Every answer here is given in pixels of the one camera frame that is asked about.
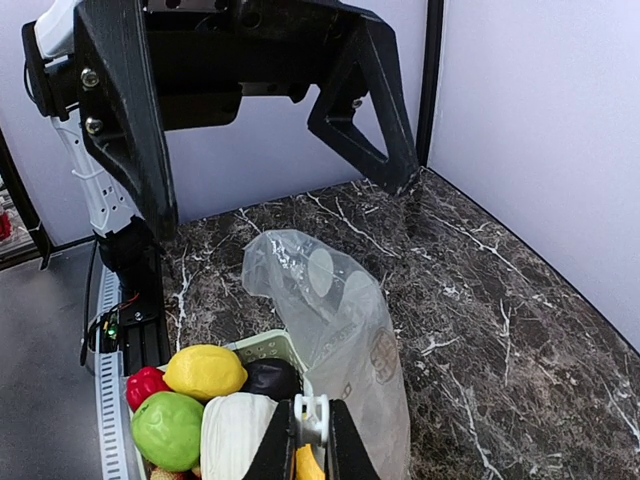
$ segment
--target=white backdrop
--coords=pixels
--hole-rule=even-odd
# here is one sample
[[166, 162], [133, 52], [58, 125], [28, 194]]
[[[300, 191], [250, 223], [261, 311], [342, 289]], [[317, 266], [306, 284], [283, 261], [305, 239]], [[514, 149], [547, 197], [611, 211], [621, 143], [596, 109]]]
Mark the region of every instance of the white backdrop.
[[640, 2], [446, 4], [431, 167], [640, 348]]
[[[64, 244], [90, 234], [84, 197], [70, 174], [71, 165], [57, 134], [40, 117], [22, 85], [20, 28], [52, 3], [4, 0], [0, 4], [0, 126], [47, 231], [55, 244]], [[403, 0], [402, 8], [385, 0], [345, 3], [375, 11], [396, 30], [405, 99], [415, 133], [426, 2]], [[354, 178], [351, 166], [307, 130], [314, 100], [315, 95], [310, 95], [303, 104], [292, 105], [286, 99], [246, 99], [230, 126], [170, 133], [181, 221]], [[370, 103], [365, 103], [356, 118], [365, 133], [381, 139]]]

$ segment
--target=dark marble surface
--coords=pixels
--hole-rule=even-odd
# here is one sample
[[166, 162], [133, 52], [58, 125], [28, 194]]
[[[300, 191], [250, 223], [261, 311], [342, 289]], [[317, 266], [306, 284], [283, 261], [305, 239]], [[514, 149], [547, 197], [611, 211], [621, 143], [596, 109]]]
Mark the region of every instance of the dark marble surface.
[[381, 282], [405, 371], [413, 478], [640, 478], [638, 356], [433, 173], [400, 200], [361, 182], [181, 227], [165, 265], [174, 346], [280, 326], [240, 284], [243, 247], [280, 228], [349, 253]]

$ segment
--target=metal bolt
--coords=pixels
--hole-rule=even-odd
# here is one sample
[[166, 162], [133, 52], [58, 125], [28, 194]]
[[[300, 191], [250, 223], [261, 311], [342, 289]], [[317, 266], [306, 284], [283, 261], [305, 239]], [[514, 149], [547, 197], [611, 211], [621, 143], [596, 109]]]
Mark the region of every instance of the metal bolt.
[[89, 117], [87, 121], [84, 122], [84, 127], [91, 135], [97, 135], [102, 131], [104, 123], [99, 118]]
[[89, 67], [82, 70], [80, 79], [82, 80], [82, 84], [87, 88], [94, 88], [100, 83], [100, 77], [98, 77], [98, 74]]

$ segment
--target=yellow lemon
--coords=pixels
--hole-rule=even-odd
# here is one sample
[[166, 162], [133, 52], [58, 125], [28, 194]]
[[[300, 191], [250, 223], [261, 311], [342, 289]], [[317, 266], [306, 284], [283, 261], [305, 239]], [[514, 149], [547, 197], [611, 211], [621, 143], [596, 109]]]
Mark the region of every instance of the yellow lemon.
[[231, 350], [194, 345], [173, 356], [163, 378], [174, 392], [207, 402], [240, 391], [247, 376], [240, 359]]
[[297, 480], [325, 480], [324, 471], [313, 456], [311, 445], [296, 452]]

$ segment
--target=clear plastic bag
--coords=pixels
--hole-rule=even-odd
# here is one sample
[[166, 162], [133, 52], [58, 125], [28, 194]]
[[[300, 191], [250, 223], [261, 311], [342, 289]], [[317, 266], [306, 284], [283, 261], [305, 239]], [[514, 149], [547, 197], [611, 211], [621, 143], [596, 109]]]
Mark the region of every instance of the clear plastic bag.
[[389, 311], [376, 280], [353, 258], [295, 230], [258, 236], [242, 282], [271, 298], [314, 395], [343, 399], [378, 475], [407, 476], [409, 411]]

